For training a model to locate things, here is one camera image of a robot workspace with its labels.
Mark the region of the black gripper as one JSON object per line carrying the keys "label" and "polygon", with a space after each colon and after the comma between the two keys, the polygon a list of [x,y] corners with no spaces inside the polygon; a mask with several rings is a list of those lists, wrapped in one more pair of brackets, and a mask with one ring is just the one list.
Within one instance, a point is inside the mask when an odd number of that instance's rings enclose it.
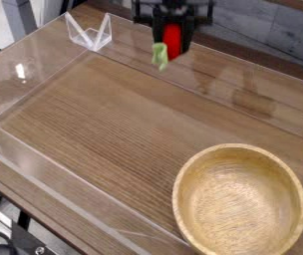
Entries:
{"label": "black gripper", "polygon": [[163,19],[181,22],[181,52],[189,51],[195,26],[213,23],[214,0],[133,0],[135,23],[153,24],[153,38],[163,42]]}

